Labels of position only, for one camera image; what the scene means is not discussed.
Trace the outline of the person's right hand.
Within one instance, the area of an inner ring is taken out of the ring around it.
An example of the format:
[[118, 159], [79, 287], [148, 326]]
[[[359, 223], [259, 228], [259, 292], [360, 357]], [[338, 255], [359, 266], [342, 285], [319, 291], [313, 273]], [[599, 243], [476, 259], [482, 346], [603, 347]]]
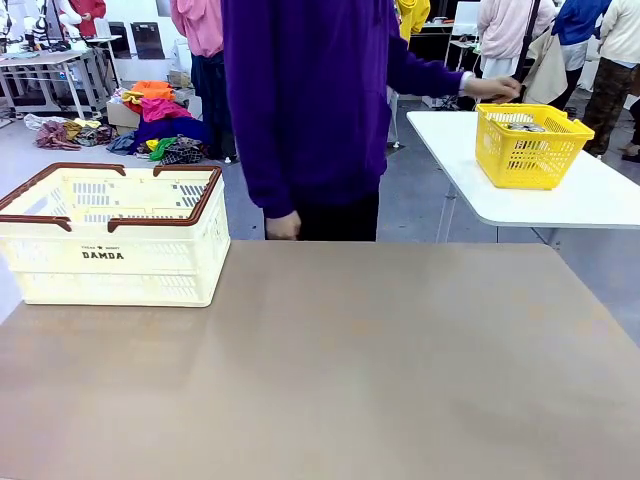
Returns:
[[301, 219], [296, 211], [279, 218], [264, 218], [264, 232], [267, 240], [295, 241], [301, 228]]

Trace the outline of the person's left hand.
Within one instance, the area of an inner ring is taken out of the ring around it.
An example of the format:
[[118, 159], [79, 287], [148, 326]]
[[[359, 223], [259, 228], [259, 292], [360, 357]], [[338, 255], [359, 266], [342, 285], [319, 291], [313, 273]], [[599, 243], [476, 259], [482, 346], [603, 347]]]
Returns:
[[521, 84], [511, 77], [471, 78], [465, 83], [464, 93], [472, 98], [502, 104], [520, 96]]

